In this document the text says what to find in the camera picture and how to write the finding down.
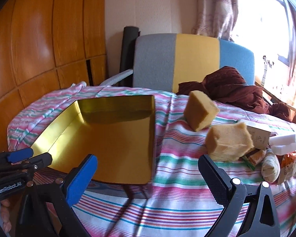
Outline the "person's left hand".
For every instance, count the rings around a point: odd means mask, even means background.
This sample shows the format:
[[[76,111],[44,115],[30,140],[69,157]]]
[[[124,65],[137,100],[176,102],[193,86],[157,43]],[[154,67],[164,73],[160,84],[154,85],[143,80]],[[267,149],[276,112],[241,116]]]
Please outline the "person's left hand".
[[[4,199],[0,202],[0,217],[3,221],[2,228],[5,233],[9,233],[12,226],[10,221],[10,201],[9,199]]]

